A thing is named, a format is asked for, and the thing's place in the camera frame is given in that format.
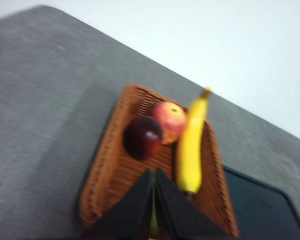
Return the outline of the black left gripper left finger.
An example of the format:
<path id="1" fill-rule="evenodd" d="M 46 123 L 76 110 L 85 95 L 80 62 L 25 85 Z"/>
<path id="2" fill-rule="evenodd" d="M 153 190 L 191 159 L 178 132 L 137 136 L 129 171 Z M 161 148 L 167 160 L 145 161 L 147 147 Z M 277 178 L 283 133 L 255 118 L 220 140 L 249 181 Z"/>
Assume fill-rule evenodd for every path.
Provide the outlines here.
<path id="1" fill-rule="evenodd" d="M 152 171 L 148 168 L 121 200 L 82 235 L 83 240 L 147 240 L 152 217 Z"/>

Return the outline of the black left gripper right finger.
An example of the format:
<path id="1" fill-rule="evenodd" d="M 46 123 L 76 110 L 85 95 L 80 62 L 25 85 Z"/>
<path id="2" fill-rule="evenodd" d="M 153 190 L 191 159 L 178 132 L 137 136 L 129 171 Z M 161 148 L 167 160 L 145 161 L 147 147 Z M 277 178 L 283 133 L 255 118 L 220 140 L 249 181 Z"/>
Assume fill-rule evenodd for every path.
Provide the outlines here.
<path id="1" fill-rule="evenodd" d="M 218 224 L 194 206 L 161 168 L 155 171 L 159 240 L 229 240 Z"/>

